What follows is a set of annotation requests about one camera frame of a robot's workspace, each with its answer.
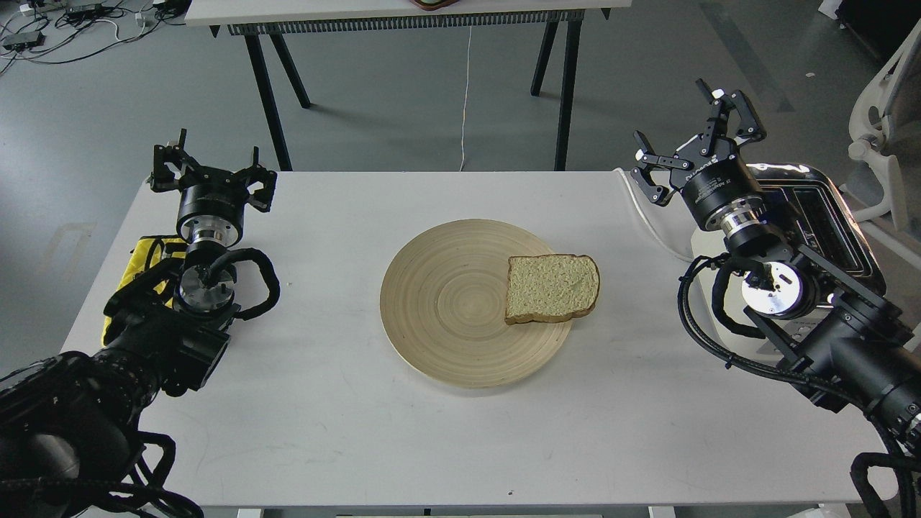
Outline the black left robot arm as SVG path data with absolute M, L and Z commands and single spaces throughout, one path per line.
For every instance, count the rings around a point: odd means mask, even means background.
M 185 135 L 156 145 L 152 191 L 177 191 L 184 256 L 163 253 L 106 302 L 102 348 L 66 351 L 2 379 L 2 515 L 112 514 L 201 517 L 165 488 L 176 459 L 170 436 L 140 429 L 158 394 L 201 389 L 230 343 L 228 328 L 279 302 L 281 285 L 262 250 L 240 248 L 245 207 L 271 209 L 277 174 L 251 164 L 200 164 Z

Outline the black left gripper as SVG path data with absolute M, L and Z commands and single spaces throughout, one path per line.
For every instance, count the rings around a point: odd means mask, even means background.
M 238 171 L 201 167 L 185 150 L 187 129 L 178 140 L 153 147 L 149 188 L 180 191 L 176 230 L 183 240 L 241 240 L 245 206 L 260 213 L 272 209 L 278 174 L 260 164 L 259 147 Z

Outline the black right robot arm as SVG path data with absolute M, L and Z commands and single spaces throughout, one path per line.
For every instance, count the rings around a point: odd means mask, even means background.
M 678 194 L 701 232 L 722 237 L 724 253 L 695 257 L 679 279 L 682 327 L 726 368 L 783 381 L 821 409 L 861 411 L 885 449 L 852 462 L 862 504 L 889 516 L 868 478 L 888 468 L 901 515 L 917 517 L 919 358 L 862 230 L 816 168 L 745 162 L 741 148 L 766 138 L 750 99 L 695 83 L 704 130 L 667 155 L 635 132 L 630 171 L 649 202 Z

